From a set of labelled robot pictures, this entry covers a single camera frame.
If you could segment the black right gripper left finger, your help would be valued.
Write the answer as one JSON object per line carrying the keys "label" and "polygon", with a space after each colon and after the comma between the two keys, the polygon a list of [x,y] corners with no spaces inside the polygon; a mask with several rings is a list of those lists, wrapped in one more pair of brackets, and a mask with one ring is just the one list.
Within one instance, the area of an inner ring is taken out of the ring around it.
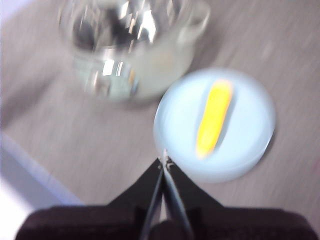
{"label": "black right gripper left finger", "polygon": [[142,175],[107,206],[115,217],[125,217],[125,222],[115,227],[112,240],[147,240],[153,224],[160,217],[163,194],[163,170],[157,158]]}

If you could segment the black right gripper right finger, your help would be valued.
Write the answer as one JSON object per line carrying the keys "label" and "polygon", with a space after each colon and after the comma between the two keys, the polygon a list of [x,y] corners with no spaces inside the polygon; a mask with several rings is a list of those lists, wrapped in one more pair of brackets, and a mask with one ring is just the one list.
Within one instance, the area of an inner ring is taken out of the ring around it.
{"label": "black right gripper right finger", "polygon": [[164,156],[164,199],[169,219],[182,227],[186,239],[195,240],[201,212],[222,205],[197,186],[169,157]]}

